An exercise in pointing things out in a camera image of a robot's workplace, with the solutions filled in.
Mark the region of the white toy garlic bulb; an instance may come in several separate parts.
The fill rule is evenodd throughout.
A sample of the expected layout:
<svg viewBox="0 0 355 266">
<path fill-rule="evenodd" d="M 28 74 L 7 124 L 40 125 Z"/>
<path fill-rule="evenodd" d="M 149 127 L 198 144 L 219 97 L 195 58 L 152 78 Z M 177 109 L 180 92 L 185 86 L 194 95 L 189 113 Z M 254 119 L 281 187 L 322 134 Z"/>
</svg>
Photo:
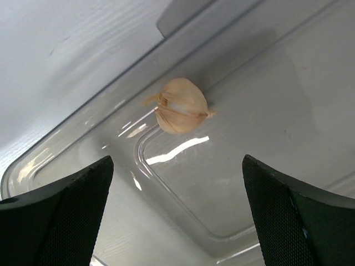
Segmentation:
<svg viewBox="0 0 355 266">
<path fill-rule="evenodd" d="M 202 91 L 187 78 L 170 80 L 144 102 L 151 103 L 156 103 L 155 115 L 160 128 L 169 134 L 191 132 L 216 114 Z"/>
</svg>

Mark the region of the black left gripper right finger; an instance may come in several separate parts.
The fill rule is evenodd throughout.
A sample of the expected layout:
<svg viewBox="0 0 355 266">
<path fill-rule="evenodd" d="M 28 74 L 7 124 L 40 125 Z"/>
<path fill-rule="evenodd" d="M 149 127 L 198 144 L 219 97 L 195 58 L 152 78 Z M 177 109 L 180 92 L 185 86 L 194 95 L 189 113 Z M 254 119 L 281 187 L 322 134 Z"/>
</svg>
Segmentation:
<svg viewBox="0 0 355 266">
<path fill-rule="evenodd" d="M 354 199 L 250 155 L 242 161 L 242 173 L 266 265 L 354 265 Z"/>
</svg>

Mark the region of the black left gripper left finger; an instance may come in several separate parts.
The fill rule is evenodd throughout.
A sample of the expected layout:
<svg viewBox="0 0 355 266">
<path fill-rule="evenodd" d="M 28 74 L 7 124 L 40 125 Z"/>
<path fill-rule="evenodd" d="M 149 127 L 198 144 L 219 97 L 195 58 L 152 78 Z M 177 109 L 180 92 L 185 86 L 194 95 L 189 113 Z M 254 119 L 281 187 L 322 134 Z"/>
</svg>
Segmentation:
<svg viewBox="0 0 355 266">
<path fill-rule="evenodd" d="M 113 179 L 110 156 L 1 201 L 1 265 L 89 265 Z"/>
</svg>

